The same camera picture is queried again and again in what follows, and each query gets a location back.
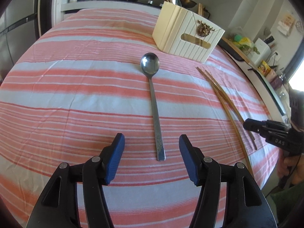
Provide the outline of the long wooden chopstick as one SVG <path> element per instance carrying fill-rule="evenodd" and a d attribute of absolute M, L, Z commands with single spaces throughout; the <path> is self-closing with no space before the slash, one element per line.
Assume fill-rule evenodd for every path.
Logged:
<path fill-rule="evenodd" d="M 198 4 L 197 14 L 201 17 L 203 16 L 203 4 L 201 3 Z"/>

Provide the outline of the small silver spoon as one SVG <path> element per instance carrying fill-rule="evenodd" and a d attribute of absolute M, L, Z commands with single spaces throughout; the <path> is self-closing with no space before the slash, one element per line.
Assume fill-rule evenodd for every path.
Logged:
<path fill-rule="evenodd" d="M 155 145 L 156 145 L 156 154 L 158 161 L 165 161 L 165 149 L 163 145 L 162 132 L 159 120 L 159 113 L 155 95 L 155 89 L 152 81 L 152 77 L 158 72 L 160 67 L 160 61 L 156 54 L 148 52 L 144 54 L 140 61 L 140 66 L 144 75 L 148 79 L 150 95 L 151 95 L 151 110 L 153 115 L 153 124 L 155 132 Z"/>

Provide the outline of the large silver spoon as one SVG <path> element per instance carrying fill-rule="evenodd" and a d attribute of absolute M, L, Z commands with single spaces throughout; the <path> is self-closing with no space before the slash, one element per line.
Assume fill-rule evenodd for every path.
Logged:
<path fill-rule="evenodd" d="M 177 6 L 180 6 L 180 7 L 182 6 L 180 0 L 172 0 L 172 3 L 173 3 L 174 5 L 177 5 Z"/>

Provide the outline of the yellow snack packet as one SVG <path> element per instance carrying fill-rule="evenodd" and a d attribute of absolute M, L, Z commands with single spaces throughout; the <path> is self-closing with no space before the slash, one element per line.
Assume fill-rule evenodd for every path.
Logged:
<path fill-rule="evenodd" d="M 262 60 L 260 65 L 258 66 L 258 71 L 264 76 L 266 77 L 269 72 L 271 71 L 270 66 L 264 61 Z"/>

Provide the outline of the white knife block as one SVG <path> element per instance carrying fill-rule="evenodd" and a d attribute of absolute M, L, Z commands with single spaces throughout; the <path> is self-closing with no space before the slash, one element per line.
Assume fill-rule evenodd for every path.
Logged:
<path fill-rule="evenodd" d="M 253 52 L 251 57 L 251 61 L 255 65 L 260 64 L 262 60 L 266 61 L 267 58 L 271 55 L 272 51 L 270 47 L 261 38 L 257 38 L 255 41 L 255 48 L 259 52 L 259 54 Z"/>

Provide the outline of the yellow green produce bag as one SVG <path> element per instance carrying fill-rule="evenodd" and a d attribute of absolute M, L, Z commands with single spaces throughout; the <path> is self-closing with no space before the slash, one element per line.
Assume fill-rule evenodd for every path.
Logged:
<path fill-rule="evenodd" d="M 260 54 L 254 42 L 247 37 L 241 27 L 235 27 L 230 30 L 228 38 L 238 49 L 240 49 L 246 56 L 251 53 Z"/>

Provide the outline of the wooden cutting board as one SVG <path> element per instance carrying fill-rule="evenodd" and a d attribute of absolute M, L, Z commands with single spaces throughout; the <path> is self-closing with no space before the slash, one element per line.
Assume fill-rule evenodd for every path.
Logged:
<path fill-rule="evenodd" d="M 230 40 L 225 37 L 221 38 L 221 47 L 232 56 L 235 60 L 243 60 L 245 61 L 252 69 L 258 70 L 258 68 L 253 64 L 253 62 L 242 52 L 239 48 L 237 48 Z"/>

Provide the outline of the pink white striped tablecloth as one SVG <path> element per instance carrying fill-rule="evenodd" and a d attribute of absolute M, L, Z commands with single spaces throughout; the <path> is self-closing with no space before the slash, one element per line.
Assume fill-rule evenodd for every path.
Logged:
<path fill-rule="evenodd" d="M 159 51 L 155 15 L 126 9 L 81 10 L 43 35 L 1 85 L 1 197 L 25 226 L 42 189 L 61 162 L 98 155 L 118 133 L 125 149 L 105 187 L 115 227 L 187 227 L 200 189 L 190 181 L 178 141 L 217 162 L 244 160 L 237 135 L 209 83 L 209 72 L 243 118 L 269 112 L 239 67 L 219 47 L 204 64 Z M 160 61 L 152 77 L 165 149 L 158 161 L 144 54 Z M 259 186 L 278 158 L 275 147 L 251 141 L 236 122 Z"/>

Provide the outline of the cream utensil holder box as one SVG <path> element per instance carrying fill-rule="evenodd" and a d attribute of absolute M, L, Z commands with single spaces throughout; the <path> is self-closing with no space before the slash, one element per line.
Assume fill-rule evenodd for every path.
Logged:
<path fill-rule="evenodd" d="M 224 32 L 195 12 L 164 2 L 152 37 L 160 51 L 204 63 Z"/>

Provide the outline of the grey refrigerator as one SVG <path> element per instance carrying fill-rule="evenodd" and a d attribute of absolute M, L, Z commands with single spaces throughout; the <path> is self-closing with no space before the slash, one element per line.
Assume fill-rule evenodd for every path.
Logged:
<path fill-rule="evenodd" d="M 38 0 L 12 0 L 1 16 L 1 80 L 38 38 Z"/>

